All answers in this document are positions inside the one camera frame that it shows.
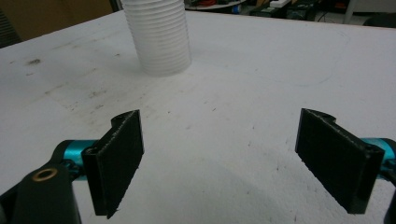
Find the blue anodized part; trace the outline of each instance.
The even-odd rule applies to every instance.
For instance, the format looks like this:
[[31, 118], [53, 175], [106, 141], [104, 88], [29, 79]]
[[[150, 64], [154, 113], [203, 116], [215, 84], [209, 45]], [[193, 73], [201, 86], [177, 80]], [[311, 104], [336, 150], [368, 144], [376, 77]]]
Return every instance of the blue anodized part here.
[[385, 151], [384, 159], [382, 160], [381, 171], [389, 169], [389, 165], [393, 164], [396, 160], [395, 152], [392, 147], [381, 138], [361, 138], [365, 143], [378, 146]]
[[[64, 159], [73, 161], [79, 169], [84, 169], [81, 152], [87, 147], [91, 147], [97, 140], [75, 140], [69, 144], [64, 152]], [[78, 180], [85, 180], [86, 176], [80, 176]]]

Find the cable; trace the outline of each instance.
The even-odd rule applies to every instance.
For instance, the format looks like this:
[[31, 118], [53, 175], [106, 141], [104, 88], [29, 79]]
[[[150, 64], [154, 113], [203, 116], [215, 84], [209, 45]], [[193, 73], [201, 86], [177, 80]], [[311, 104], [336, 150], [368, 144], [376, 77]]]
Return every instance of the cable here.
[[325, 17], [327, 13], [328, 13], [328, 11], [327, 11], [327, 12], [324, 12], [323, 15], [321, 15], [321, 17], [318, 19], [318, 22], [320, 22], [320, 20], [321, 20], [323, 17]]

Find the cup stack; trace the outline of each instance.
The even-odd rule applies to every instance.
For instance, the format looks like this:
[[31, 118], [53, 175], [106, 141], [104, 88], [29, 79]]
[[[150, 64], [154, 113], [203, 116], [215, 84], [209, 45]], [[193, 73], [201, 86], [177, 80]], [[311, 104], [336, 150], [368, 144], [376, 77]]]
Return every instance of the cup stack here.
[[182, 0], [122, 0], [143, 70], [151, 75], [182, 72], [191, 64]]

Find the scuff mark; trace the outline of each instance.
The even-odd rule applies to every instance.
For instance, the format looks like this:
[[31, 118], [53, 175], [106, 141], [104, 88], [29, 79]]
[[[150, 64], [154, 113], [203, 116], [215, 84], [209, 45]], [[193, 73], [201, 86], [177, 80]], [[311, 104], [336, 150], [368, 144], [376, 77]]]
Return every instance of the scuff mark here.
[[40, 64], [40, 63], [41, 63], [41, 60], [34, 59], [34, 60], [28, 62], [27, 65], [37, 65], [37, 64]]

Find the metal leg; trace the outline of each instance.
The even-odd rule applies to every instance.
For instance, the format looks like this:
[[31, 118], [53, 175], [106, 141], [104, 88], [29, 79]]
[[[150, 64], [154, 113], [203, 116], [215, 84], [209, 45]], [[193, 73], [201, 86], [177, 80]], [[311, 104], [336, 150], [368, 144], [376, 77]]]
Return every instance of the metal leg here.
[[355, 9], [355, 6], [356, 6], [356, 2], [358, 2], [358, 0], [350, 0], [349, 1], [349, 4], [346, 9], [346, 15], [344, 17], [343, 24], [349, 24], [350, 19], [352, 18], [353, 9]]

